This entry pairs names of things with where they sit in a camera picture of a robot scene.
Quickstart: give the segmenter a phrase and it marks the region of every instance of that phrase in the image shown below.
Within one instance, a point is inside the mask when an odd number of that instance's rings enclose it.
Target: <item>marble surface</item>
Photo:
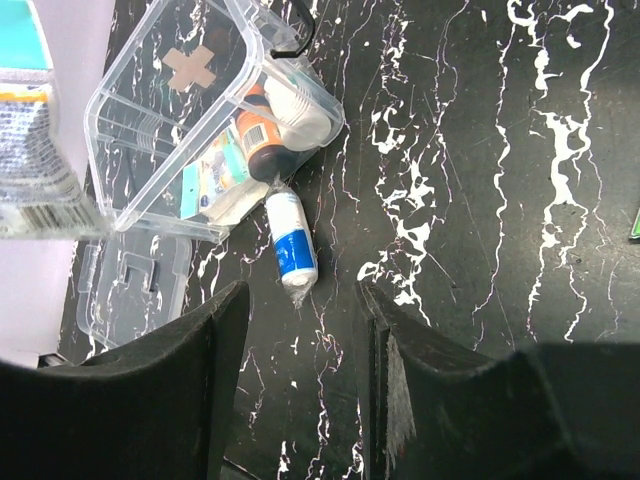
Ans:
[[[110,58],[144,8],[118,0]],[[294,310],[260,207],[223,245],[194,243],[184,305],[239,278],[251,287],[227,457],[258,478],[360,476],[358,279],[495,358],[535,342],[640,340],[640,247],[627,240],[640,206],[637,2],[311,8],[310,58],[348,122],[292,181],[320,280]],[[101,348],[75,326],[80,264],[60,340],[74,361]]]

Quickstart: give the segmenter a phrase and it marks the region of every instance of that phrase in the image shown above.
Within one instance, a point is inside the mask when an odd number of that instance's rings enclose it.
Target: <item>beige cross sticker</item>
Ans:
[[[212,58],[213,52],[202,45],[198,46],[190,57],[175,48],[169,50],[162,59],[162,63],[175,70],[169,80],[169,87],[184,92],[193,83],[203,88],[211,86],[216,76],[205,67]]]

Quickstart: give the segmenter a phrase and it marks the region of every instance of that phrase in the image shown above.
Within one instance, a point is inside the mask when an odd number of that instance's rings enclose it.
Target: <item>black handle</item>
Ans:
[[[302,42],[302,45],[297,50],[276,50],[275,48],[271,50],[271,57],[274,60],[278,58],[298,58],[300,55],[304,53],[305,50],[309,48],[311,42],[313,41],[313,37],[316,34],[316,20],[311,15],[309,11],[309,7],[304,3],[304,0],[289,0],[293,5],[293,8],[296,10],[298,16],[302,19],[303,23],[307,26],[307,37]]]

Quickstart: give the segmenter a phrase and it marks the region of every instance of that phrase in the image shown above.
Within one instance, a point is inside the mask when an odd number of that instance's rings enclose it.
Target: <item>orange label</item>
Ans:
[[[265,105],[256,106],[255,108],[273,115],[271,109]],[[241,113],[236,120],[236,127],[238,128],[242,150],[247,160],[251,159],[254,153],[264,147],[282,145],[278,126],[271,120],[255,113],[246,111]]]

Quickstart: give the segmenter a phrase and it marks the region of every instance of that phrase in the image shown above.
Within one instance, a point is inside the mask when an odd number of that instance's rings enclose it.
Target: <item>clear plastic box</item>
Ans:
[[[224,240],[264,198],[270,177],[256,179],[249,168],[248,178],[234,177],[231,186],[200,197],[192,216],[185,213],[193,200],[188,182],[197,170],[192,165],[209,158],[222,134],[234,133],[244,161],[257,164],[249,155],[251,136],[240,133],[243,114],[277,125],[289,151],[277,157],[281,176],[338,135],[342,106],[306,57],[270,55],[273,48],[297,47],[295,30],[254,0],[156,0],[149,7],[85,117],[96,199],[116,231],[136,226]],[[247,96],[256,85],[266,90],[270,108]],[[209,182],[204,189],[223,176],[224,165],[207,165],[198,177]]]
[[[78,327],[115,348],[178,318],[190,260],[190,240],[136,229],[90,243],[78,280]]]

